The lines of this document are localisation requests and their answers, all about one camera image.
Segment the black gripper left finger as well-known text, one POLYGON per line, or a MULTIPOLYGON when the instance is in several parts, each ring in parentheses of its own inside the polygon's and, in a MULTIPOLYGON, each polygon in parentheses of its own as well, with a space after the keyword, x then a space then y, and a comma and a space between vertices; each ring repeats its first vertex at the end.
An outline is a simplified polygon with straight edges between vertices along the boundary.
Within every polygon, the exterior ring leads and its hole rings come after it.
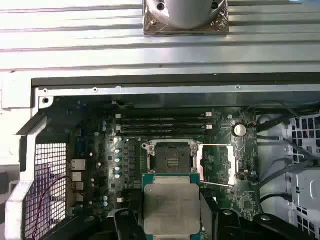
POLYGON ((64 220, 41 237, 42 240, 144 240, 141 226, 143 193, 124 190, 123 202, 105 215, 81 214, 64 220))

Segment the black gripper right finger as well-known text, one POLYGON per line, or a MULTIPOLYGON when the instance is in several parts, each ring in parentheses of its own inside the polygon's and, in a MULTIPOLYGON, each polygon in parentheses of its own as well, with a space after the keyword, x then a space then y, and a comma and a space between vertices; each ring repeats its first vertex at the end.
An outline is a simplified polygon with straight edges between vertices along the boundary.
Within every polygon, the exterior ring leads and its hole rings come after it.
POLYGON ((305 231, 272 214, 249 221, 234 210, 220 208, 207 192, 200 192, 200 221, 209 240, 314 240, 305 231))

